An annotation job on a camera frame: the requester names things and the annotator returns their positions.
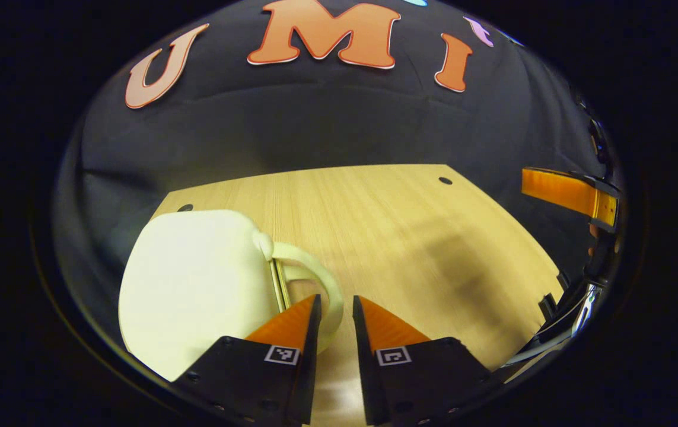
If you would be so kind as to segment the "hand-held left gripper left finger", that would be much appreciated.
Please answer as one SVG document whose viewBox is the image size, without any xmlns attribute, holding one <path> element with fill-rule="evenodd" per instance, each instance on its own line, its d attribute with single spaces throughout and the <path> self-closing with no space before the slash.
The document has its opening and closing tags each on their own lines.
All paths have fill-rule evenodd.
<svg viewBox="0 0 678 427">
<path fill-rule="evenodd" d="M 244 339 L 220 337 L 173 387 L 225 425 L 308 425 L 320 322 L 311 295 Z"/>
</svg>

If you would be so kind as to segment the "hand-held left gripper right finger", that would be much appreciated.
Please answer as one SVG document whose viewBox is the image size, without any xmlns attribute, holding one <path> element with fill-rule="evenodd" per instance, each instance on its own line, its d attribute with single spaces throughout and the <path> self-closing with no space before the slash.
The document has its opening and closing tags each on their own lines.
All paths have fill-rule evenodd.
<svg viewBox="0 0 678 427">
<path fill-rule="evenodd" d="M 353 319 L 367 424 L 448 426 L 493 391 L 491 372 L 458 339 L 431 339 L 360 295 Z"/>
</svg>

